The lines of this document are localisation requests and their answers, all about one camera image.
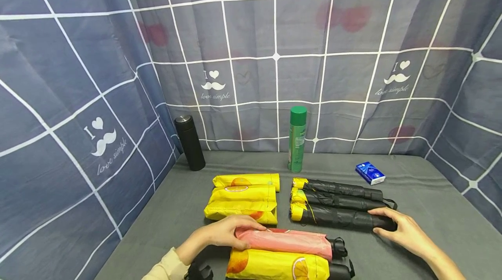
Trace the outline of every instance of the finger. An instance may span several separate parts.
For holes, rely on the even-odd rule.
[[[394,233],[391,233],[390,231],[384,230],[382,228],[374,228],[373,233],[391,241],[394,241],[396,236]]]
[[[247,250],[248,248],[251,248],[249,243],[245,242],[245,241],[241,241],[237,238],[235,238],[233,241],[232,241],[232,247],[233,248],[236,248],[238,250]]]
[[[402,220],[404,215],[400,213],[399,211],[395,211],[390,209],[389,207],[382,207],[382,208],[375,208],[372,210],[368,210],[368,213],[371,215],[379,215],[379,216],[386,216],[391,218],[395,223],[399,224],[399,221]]]
[[[242,227],[242,228],[255,228],[256,230],[261,230],[265,231],[267,228],[262,226],[261,224],[257,223],[256,220],[249,216],[242,216],[239,218],[237,221],[236,227]]]

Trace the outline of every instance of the green spray can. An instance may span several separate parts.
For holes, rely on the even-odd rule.
[[[307,108],[294,106],[289,118],[289,159],[288,169],[300,172],[303,163],[303,145],[305,143],[305,125],[307,123]]]

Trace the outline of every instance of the right hand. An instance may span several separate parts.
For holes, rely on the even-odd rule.
[[[394,232],[374,228],[373,232],[377,235],[399,244],[424,260],[431,259],[441,252],[439,247],[422,231],[412,217],[387,207],[372,209],[368,212],[371,215],[389,217],[397,223],[397,230]]]

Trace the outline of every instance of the black thermos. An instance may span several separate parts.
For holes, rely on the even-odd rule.
[[[191,115],[181,115],[174,120],[181,147],[185,152],[188,167],[192,171],[199,171],[205,167],[206,161],[202,148],[200,147],[199,136],[195,129],[195,124]]]

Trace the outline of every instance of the black object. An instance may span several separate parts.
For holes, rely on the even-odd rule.
[[[328,280],[350,280],[356,273],[354,272],[354,265],[351,260],[348,260],[350,269],[342,264],[330,263],[329,264],[329,277]]]
[[[359,211],[367,211],[370,209],[375,209],[380,207],[389,207],[389,205],[387,205],[384,202],[373,201],[360,197],[331,194],[326,192],[315,192],[308,190],[303,190],[303,193],[305,194],[307,203],[313,205],[323,205],[323,206],[353,209]]]
[[[373,228],[396,231],[397,224],[389,217],[370,215],[367,212],[332,208],[321,205],[307,205],[300,223],[310,223],[334,228],[346,228],[371,232]]]
[[[331,244],[331,254],[334,260],[340,260],[343,257],[347,257],[347,249],[345,248],[345,241],[341,237],[337,237],[334,240],[327,239]]]
[[[198,264],[193,263],[188,269],[188,273],[185,276],[185,280],[212,280],[213,271],[211,267],[205,266],[201,268]]]
[[[192,171],[199,171],[205,167],[206,161],[202,148],[200,147],[199,136],[195,129],[195,124],[191,115],[181,115],[174,120],[176,131],[180,138],[181,146],[188,161],[188,167]]]
[[[303,189],[305,190],[348,195],[380,202],[383,201],[383,193],[380,190],[367,189],[359,185],[342,184],[322,180],[307,180],[308,183],[303,185]]]

